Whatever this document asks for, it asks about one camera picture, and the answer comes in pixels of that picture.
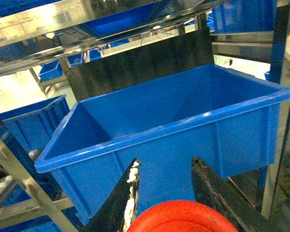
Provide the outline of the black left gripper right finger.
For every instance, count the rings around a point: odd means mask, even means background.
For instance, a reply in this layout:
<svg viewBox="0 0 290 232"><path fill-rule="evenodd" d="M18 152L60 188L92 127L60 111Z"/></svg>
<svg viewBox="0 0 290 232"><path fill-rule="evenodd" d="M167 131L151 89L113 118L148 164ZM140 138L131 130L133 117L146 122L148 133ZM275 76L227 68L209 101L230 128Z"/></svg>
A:
<svg viewBox="0 0 290 232"><path fill-rule="evenodd" d="M199 157L191 159L191 182L195 201L221 213L238 231L278 231Z"/></svg>

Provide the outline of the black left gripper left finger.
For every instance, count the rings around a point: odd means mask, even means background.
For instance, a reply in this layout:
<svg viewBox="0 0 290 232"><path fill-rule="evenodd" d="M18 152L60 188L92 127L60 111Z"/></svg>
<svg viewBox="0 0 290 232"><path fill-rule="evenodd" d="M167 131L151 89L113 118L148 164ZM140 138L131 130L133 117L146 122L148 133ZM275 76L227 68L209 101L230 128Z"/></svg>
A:
<svg viewBox="0 0 290 232"><path fill-rule="evenodd" d="M140 161L134 158L85 232L126 232L137 216Z"/></svg>

